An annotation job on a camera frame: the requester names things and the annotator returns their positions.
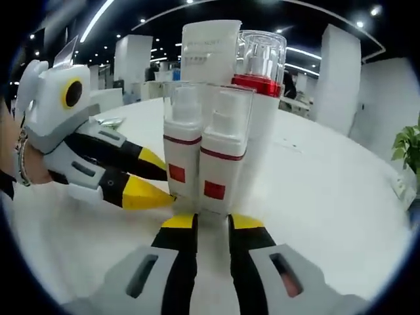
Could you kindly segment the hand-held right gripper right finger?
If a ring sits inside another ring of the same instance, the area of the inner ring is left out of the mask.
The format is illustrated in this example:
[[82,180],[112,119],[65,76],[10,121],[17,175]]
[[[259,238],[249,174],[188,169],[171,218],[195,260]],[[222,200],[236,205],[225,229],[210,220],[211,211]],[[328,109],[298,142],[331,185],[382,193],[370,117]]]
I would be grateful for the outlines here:
[[360,314],[361,298],[342,295],[324,273],[252,217],[228,217],[230,273],[241,314]]

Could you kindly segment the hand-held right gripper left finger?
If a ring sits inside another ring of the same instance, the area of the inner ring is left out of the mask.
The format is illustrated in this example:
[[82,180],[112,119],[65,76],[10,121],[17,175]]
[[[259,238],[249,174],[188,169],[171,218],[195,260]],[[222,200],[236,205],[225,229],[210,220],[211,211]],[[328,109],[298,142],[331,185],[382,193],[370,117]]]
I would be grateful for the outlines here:
[[189,314],[197,251],[198,216],[175,215],[151,245],[114,265],[91,296],[63,307],[68,314]]

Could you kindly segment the person's left hand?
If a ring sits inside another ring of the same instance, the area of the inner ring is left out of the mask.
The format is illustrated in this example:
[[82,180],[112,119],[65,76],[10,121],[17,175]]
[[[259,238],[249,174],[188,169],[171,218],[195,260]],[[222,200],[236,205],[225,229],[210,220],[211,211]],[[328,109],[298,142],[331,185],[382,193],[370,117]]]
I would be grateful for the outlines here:
[[26,145],[24,167],[32,184],[46,184],[53,181],[49,170],[45,167],[43,154],[31,144]]

